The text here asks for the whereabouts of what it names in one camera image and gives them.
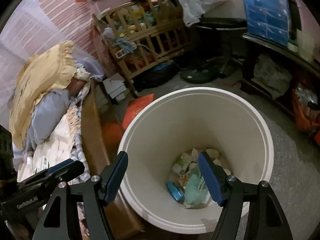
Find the cream plastic trash bin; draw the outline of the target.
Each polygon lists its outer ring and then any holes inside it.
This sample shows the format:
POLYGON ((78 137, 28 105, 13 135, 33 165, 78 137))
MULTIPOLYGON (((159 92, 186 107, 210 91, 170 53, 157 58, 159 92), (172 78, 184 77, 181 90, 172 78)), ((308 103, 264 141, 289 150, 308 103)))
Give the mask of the cream plastic trash bin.
POLYGON ((175 233, 212 232, 222 211, 215 202, 186 209, 166 188, 174 161, 194 148, 223 153, 245 183, 270 180, 274 148, 260 113, 226 90, 195 87, 166 94, 145 107, 126 129, 119 150, 129 156, 121 191, 150 224, 175 233))

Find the teal wrapper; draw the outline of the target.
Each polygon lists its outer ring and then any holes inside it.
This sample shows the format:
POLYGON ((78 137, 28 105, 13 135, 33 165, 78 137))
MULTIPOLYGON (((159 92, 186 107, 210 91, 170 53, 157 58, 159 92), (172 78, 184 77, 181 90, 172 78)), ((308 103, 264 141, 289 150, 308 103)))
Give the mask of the teal wrapper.
POLYGON ((186 209, 200 209, 207 206, 210 194, 204 178, 198 168, 190 172, 184 187, 184 207, 186 209))

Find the pink floral bed blanket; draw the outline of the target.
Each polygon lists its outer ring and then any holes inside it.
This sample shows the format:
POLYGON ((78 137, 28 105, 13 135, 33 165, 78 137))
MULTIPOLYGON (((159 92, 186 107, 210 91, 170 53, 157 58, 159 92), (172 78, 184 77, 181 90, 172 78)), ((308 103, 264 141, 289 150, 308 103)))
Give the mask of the pink floral bed blanket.
POLYGON ((71 180, 71 185, 85 182, 90 178, 81 138, 82 105, 88 92, 89 83, 86 83, 75 96, 69 95, 70 105, 66 114, 50 137, 37 145, 36 150, 27 152, 14 150, 14 163, 18 169, 17 181, 23 181, 68 159, 81 161, 85 166, 84 173, 71 180))

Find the blue plastic wrapped package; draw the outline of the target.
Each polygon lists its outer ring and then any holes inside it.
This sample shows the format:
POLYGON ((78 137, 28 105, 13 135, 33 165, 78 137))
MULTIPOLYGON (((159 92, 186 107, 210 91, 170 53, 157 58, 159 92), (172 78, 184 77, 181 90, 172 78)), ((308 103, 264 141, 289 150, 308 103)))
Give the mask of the blue plastic wrapped package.
POLYGON ((287 0, 243 0, 250 34, 283 46, 289 41, 290 12, 287 0))

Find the blue small packet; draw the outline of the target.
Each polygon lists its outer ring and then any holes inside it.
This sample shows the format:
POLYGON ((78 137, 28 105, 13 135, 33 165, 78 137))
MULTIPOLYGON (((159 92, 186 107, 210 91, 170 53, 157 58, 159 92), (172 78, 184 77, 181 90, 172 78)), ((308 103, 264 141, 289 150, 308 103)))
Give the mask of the blue small packet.
POLYGON ((175 201, 183 202, 184 201, 184 192, 176 186, 176 184, 172 181, 166 182, 166 187, 175 201))

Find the wooden bed frame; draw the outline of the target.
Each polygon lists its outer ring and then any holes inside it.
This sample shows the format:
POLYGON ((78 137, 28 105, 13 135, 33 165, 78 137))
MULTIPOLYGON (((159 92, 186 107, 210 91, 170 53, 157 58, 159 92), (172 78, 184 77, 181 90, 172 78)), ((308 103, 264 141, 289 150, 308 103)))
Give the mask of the wooden bed frame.
MULTIPOLYGON (((100 174, 106 165, 114 161, 124 133, 111 105, 108 105, 107 125, 101 124, 96 88, 97 81, 91 80, 81 113, 82 149, 91 175, 100 174)), ((144 230, 141 219, 129 206, 121 191, 118 191, 115 200, 104 211, 115 239, 130 239, 144 230)))

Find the white orange snack bag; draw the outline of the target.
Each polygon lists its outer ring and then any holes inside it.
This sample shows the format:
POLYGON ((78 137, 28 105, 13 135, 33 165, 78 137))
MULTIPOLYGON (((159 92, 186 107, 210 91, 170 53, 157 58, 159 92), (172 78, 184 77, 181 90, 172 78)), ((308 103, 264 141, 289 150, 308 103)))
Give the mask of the white orange snack bag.
POLYGON ((185 174, 181 175, 180 177, 178 177, 177 181, 178 181, 181 188, 185 189, 189 178, 190 178, 190 174, 188 174, 188 173, 185 173, 185 174))

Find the dark wooden shelf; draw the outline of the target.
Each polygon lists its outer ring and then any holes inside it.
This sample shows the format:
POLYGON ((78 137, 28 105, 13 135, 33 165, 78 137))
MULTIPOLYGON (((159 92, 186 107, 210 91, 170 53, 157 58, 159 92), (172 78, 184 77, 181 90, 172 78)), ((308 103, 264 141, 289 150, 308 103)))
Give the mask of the dark wooden shelf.
POLYGON ((267 100, 290 118, 293 118, 292 90, 299 83, 315 94, 319 94, 319 62, 309 63, 284 46, 255 35, 245 33, 242 35, 241 42, 244 48, 249 50, 240 81, 242 91, 267 100), (289 88, 276 99, 272 98, 270 89, 262 85, 260 81, 253 80, 254 68, 261 55, 271 59, 277 70, 291 75, 289 88))

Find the grey-blue pillow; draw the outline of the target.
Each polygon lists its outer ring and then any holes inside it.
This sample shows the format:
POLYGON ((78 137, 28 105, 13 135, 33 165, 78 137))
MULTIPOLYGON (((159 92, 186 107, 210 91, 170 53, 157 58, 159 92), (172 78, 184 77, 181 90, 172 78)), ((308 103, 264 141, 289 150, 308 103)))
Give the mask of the grey-blue pillow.
POLYGON ((67 89, 53 89, 35 106, 27 137, 23 143, 24 152, 36 150, 37 145, 50 137, 70 105, 67 89))

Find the orange plastic bag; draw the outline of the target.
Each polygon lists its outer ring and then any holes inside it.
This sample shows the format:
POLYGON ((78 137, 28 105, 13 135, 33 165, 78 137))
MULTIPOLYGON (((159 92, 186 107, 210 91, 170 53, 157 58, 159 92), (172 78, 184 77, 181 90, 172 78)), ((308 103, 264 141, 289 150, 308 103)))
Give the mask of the orange plastic bag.
POLYGON ((292 91, 293 114, 302 132, 312 133, 319 129, 319 99, 301 83, 292 91))

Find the black fan base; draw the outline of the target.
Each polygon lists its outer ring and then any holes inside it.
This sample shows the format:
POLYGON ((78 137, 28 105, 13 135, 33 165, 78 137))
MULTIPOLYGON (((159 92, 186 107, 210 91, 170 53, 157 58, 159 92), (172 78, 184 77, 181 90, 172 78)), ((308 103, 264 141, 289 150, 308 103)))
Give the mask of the black fan base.
POLYGON ((219 74, 210 69, 187 69, 181 72, 180 78, 187 83, 204 84, 216 80, 219 74))

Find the stacked white boxes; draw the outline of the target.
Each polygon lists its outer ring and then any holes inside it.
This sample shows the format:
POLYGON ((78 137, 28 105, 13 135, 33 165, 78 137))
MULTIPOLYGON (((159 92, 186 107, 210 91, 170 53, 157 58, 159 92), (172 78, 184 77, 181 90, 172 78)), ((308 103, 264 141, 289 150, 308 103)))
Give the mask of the stacked white boxes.
POLYGON ((130 92, 130 90, 125 85, 124 78, 119 73, 105 79, 103 81, 103 85, 107 94, 117 104, 122 103, 130 92))

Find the yellow ruffled pillow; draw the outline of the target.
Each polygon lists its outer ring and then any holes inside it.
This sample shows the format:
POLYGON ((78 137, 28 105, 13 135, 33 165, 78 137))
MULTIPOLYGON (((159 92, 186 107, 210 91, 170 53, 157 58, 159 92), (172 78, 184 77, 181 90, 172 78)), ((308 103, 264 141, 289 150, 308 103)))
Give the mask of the yellow ruffled pillow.
POLYGON ((34 108, 52 89, 65 89, 76 72, 74 44, 63 41, 41 55, 34 55, 21 69, 9 118, 12 141, 19 149, 31 123, 34 108))

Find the wooden baby crib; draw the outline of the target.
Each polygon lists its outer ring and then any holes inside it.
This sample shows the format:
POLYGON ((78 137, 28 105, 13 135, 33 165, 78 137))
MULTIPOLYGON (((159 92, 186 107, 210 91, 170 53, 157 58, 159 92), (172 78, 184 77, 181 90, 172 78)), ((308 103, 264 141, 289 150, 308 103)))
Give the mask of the wooden baby crib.
POLYGON ((93 15, 93 22, 128 83, 180 55, 187 45, 178 0, 132 0, 93 15))

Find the green white tissue pack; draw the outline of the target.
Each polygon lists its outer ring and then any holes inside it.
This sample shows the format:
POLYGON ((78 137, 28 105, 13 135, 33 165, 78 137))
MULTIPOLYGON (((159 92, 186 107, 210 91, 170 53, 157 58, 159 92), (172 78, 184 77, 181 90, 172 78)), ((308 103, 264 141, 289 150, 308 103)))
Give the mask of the green white tissue pack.
POLYGON ((184 152, 173 163, 171 171, 178 176, 182 176, 183 174, 185 174, 192 161, 192 155, 184 152))

